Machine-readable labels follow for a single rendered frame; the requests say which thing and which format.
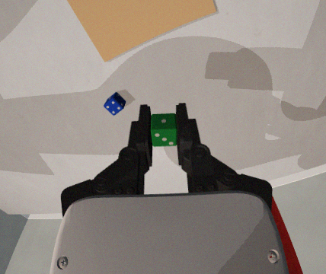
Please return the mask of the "green die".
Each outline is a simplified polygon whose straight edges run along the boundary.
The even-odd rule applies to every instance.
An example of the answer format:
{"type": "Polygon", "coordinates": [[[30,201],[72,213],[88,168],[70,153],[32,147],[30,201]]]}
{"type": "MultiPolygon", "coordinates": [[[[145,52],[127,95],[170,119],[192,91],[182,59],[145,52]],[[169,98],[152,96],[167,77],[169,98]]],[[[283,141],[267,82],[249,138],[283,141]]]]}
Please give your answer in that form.
{"type": "Polygon", "coordinates": [[[152,146],[177,145],[177,120],[175,113],[152,114],[152,146]]]}

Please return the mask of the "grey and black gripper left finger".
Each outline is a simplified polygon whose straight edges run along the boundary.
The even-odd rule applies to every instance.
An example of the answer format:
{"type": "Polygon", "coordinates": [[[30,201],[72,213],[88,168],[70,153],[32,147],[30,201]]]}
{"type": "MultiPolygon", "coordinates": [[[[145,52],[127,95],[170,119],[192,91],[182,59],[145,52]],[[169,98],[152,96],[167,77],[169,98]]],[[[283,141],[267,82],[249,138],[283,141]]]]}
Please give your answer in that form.
{"type": "Polygon", "coordinates": [[[120,151],[118,159],[93,180],[62,191],[62,218],[74,201],[84,197],[144,194],[145,174],[152,166],[151,118],[150,106],[140,105],[139,121],[131,122],[128,146],[120,151]]]}

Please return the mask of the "blue die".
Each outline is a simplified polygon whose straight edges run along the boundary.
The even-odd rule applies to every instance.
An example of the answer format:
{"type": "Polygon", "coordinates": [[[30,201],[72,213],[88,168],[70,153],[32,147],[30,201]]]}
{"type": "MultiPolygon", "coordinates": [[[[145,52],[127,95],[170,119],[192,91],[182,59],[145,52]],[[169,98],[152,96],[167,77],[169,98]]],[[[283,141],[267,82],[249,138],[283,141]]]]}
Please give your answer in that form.
{"type": "Polygon", "coordinates": [[[104,107],[115,116],[119,113],[125,106],[126,101],[115,92],[112,96],[110,96],[104,104],[104,107]]]}

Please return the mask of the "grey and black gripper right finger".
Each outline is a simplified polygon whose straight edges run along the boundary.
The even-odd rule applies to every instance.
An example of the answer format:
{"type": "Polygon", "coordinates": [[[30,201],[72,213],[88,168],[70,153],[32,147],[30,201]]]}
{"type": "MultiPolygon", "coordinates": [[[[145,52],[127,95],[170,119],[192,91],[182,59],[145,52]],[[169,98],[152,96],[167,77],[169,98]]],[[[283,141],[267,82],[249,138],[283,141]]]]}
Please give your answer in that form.
{"type": "Polygon", "coordinates": [[[246,191],[261,196],[269,209],[272,209],[273,190],[270,183],[256,177],[237,174],[214,158],[209,148],[201,144],[196,119],[188,119],[186,103],[176,105],[176,120],[178,164],[187,173],[189,193],[246,191]]]}

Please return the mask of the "tan square mat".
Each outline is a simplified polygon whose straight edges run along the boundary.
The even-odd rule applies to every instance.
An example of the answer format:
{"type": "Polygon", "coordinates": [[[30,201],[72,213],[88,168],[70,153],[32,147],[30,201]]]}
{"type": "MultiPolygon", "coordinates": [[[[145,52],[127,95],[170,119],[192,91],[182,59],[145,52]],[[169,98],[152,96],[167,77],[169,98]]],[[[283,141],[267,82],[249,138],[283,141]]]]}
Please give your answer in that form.
{"type": "Polygon", "coordinates": [[[216,12],[213,0],[67,0],[104,62],[216,12]]]}

